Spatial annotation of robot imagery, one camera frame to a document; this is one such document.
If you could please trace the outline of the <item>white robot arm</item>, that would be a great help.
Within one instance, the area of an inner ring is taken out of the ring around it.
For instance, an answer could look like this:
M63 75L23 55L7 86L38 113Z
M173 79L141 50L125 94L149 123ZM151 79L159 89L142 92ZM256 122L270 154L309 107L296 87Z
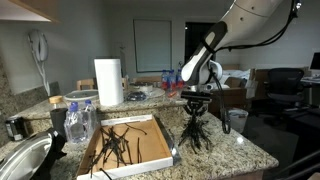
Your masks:
M247 49L276 42L287 30L302 6L301 0L291 0L286 24L270 38L256 43L233 45L260 29L283 0L234 0L229 10L206 33L197 49L182 68L182 79L189 86L210 82L209 59L218 51Z

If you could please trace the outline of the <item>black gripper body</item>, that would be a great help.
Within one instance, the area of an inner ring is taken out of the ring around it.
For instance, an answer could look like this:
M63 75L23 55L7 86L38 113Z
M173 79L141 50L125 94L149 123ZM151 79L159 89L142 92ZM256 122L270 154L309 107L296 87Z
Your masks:
M206 92L183 91L181 97L187 100L184 110L192 117L202 116L207 110L206 104L209 104L211 94Z

